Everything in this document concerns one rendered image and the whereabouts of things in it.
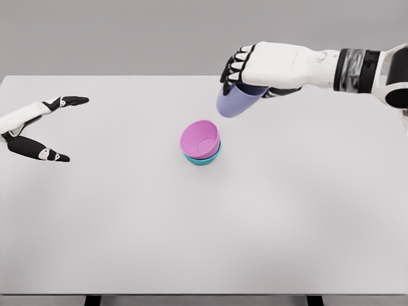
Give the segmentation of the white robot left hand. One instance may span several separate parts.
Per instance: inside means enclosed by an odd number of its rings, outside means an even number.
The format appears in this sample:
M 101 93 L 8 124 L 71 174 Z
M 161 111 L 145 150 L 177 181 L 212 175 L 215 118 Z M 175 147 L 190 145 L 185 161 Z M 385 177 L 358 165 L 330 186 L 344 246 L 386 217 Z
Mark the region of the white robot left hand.
M 78 106 L 89 102 L 89 98 L 81 96 L 62 96 L 47 101 L 31 103 L 0 117 L 0 141 L 7 144 L 10 152 L 41 161 L 67 163 L 70 158 L 60 154 L 44 144 L 21 135 L 23 130 L 39 121 L 43 116 L 50 115 L 60 108 Z

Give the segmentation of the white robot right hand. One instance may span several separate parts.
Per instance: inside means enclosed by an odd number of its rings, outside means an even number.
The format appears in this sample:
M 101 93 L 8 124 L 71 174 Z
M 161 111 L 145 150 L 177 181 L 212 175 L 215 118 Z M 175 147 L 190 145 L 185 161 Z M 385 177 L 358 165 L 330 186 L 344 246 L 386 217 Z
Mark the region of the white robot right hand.
M 306 84 L 311 55 L 307 47 L 286 43 L 261 41 L 242 46 L 228 59 L 221 74 L 222 94 L 242 84 L 266 87 L 264 98 L 297 92 Z

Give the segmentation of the pink plastic bowl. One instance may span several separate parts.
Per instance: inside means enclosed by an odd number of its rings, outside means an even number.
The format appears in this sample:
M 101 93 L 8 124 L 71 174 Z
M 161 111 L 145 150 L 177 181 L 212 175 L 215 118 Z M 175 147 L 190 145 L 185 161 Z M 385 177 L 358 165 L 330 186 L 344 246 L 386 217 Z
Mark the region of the pink plastic bowl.
M 188 125 L 180 137 L 180 149 L 193 159 L 208 159 L 221 145 L 218 127 L 209 120 L 199 120 Z

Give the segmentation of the lavender plastic cup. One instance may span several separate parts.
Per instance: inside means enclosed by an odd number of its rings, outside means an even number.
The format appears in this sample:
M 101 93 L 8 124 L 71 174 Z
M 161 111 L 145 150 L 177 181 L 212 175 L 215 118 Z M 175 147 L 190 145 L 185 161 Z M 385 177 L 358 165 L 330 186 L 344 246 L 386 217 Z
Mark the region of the lavender plastic cup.
M 223 117 L 236 117 L 255 104 L 267 90 L 268 87 L 233 84 L 227 95 L 224 95 L 221 87 L 216 101 L 217 111 Z

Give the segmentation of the teal plastic bowl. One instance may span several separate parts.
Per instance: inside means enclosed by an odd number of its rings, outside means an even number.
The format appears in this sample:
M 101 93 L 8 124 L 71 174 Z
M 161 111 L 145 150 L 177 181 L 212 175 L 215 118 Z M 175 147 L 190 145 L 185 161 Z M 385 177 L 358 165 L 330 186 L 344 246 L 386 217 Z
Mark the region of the teal plastic bowl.
M 222 142 L 219 143 L 219 148 L 217 149 L 216 153 L 213 156 L 208 157 L 206 159 L 195 159 L 186 154 L 184 154 L 184 157 L 192 164 L 195 164 L 198 166 L 204 166 L 204 165 L 210 164 L 213 160 L 215 160 L 218 157 L 221 151 L 221 148 L 222 148 Z

